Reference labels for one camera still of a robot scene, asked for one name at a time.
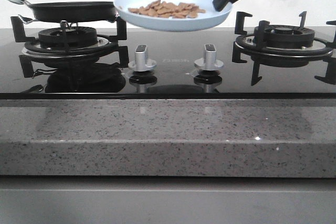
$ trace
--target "gas stove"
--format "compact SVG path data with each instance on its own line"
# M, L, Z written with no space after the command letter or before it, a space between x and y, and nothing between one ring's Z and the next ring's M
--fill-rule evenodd
M99 32L63 20L32 37L12 17L0 99L336 98L331 27L306 28L306 12L298 26L249 29L246 17L237 13L235 30L187 33L126 29L120 17Z

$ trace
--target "black glass cooktop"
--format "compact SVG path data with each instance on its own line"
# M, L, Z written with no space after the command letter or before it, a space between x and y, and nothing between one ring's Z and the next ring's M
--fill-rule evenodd
M330 27L314 29L316 37L333 40ZM37 36L38 31L26 32ZM114 30L98 33L112 35ZM119 41L120 50L115 48L69 70L30 61L22 54L24 43L14 42L11 30L2 29L0 99L336 97L334 56L293 64L256 64L255 58L241 54L241 60L247 62L236 63L232 54L236 38L233 28L190 33L129 29L128 39ZM122 54L128 52L129 61L134 61L135 51L143 50L144 45L148 57L156 61L154 70L134 72L120 67ZM194 62L205 50L210 54L215 51L224 67L216 71L197 69Z

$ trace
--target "silver knob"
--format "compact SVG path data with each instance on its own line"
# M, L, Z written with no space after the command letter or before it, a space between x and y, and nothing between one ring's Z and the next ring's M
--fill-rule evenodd
M148 58L146 45L139 45L135 50L135 60L128 64L129 69L136 72L145 72L156 67L156 61Z
M217 60L215 45L205 44L203 58L195 60L195 67L206 71L215 71L224 67L224 63Z

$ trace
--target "frying pan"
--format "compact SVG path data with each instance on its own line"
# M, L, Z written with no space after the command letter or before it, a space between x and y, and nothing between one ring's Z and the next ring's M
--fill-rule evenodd
M162 0L173 2L174 4L179 4L179 2L194 3L201 9L205 9L206 13L200 13L198 17L194 19L173 19L150 17L128 11L128 8L147 6L152 1L155 0L114 0L114 5L121 18L128 23L147 29L163 31L195 31L208 29L221 24L232 9L232 3L228 3L222 11L218 12L212 4L213 0Z
M117 14L113 2L57 2L31 4L26 0L8 0L12 3L26 4L33 10L37 20L59 23L66 20L69 23L91 22L99 20L114 20Z

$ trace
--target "food on plate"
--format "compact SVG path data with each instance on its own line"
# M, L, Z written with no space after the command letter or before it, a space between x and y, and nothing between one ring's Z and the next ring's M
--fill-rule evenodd
M175 5L172 2L155 0L146 7L128 8L128 11L135 14L147 15L159 18L197 18L199 13L206 13L206 10L194 3L180 2Z

